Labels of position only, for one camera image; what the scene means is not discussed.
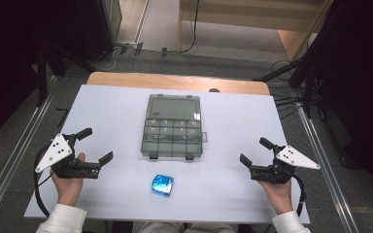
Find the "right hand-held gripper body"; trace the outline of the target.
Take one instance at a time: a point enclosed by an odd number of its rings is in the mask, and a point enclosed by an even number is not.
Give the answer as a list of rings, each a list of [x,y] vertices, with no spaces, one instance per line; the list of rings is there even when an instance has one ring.
[[[249,171],[252,180],[272,184],[285,184],[296,175],[296,167],[315,170],[321,168],[318,163],[292,146],[278,146],[273,144],[263,144],[263,146],[273,151],[273,164],[265,167],[250,163]]]

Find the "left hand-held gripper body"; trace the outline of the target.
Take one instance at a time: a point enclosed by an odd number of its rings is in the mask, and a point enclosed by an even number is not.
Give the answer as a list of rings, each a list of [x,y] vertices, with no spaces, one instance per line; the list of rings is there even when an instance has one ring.
[[[42,173],[51,168],[61,179],[97,179],[101,165],[81,162],[75,155],[76,141],[76,134],[57,134],[36,165],[35,172]]]

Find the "person's left hand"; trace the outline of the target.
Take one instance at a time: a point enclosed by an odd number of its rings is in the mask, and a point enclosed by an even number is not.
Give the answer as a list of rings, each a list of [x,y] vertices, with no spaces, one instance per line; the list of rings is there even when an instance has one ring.
[[[57,203],[75,207],[84,186],[83,179],[61,179],[56,174],[51,175],[57,191]]]

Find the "person's right hand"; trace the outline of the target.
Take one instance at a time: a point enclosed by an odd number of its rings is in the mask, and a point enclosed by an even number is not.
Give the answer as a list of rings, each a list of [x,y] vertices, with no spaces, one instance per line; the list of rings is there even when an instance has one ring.
[[[258,182],[265,191],[268,201],[277,215],[285,214],[293,210],[291,200],[291,181],[287,183]]]

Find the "blue foil packet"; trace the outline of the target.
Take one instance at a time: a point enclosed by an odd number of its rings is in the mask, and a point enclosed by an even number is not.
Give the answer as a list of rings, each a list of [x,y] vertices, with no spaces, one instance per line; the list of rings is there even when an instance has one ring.
[[[152,181],[152,191],[154,193],[169,196],[172,192],[174,179],[165,175],[156,175]]]

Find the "black metal stand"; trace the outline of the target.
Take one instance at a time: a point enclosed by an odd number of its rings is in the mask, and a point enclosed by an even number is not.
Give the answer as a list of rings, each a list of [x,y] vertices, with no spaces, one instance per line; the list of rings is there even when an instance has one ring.
[[[39,48],[37,55],[39,91],[37,106],[40,107],[48,96],[47,66],[50,66],[53,73],[57,76],[64,76],[67,68],[62,60],[61,52],[53,44],[43,44]]]

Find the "clear grey compartment box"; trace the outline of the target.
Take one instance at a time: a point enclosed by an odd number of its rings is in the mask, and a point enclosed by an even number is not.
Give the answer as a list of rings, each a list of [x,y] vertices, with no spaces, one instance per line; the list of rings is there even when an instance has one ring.
[[[145,157],[194,160],[205,141],[199,96],[150,95],[141,146]]]

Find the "black tripod stand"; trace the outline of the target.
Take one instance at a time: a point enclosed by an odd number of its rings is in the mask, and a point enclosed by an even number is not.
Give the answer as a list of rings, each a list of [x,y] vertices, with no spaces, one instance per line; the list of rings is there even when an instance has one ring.
[[[314,52],[312,50],[306,51],[300,58],[264,77],[253,79],[253,82],[266,83],[289,71],[293,71],[293,74],[288,81],[291,88],[299,88],[303,83],[305,83],[302,107],[306,116],[311,117],[311,105],[313,103],[312,96],[316,76]]]

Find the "wooden bench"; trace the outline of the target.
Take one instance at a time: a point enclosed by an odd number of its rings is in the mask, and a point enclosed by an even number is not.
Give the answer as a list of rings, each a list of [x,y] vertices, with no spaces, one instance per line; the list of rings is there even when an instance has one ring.
[[[179,0],[183,20],[275,29],[290,61],[318,33],[334,0]]]

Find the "aluminium rail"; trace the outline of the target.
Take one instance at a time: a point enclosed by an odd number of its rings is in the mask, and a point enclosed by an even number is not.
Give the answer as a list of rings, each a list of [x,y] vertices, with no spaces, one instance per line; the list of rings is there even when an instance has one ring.
[[[352,210],[348,201],[344,195],[344,192],[338,183],[335,173],[331,168],[330,162],[326,156],[325,150],[322,146],[322,142],[317,134],[317,130],[313,121],[307,117],[304,113],[303,108],[298,110],[298,114],[301,118],[302,124],[309,138],[312,146],[314,155],[316,156],[319,164],[321,165],[321,171],[334,204],[335,210],[340,218],[343,228],[346,233],[360,233],[356,220],[353,216]]]
[[[37,107],[33,92],[0,130],[0,204],[51,104],[61,77],[52,76],[49,93]]]

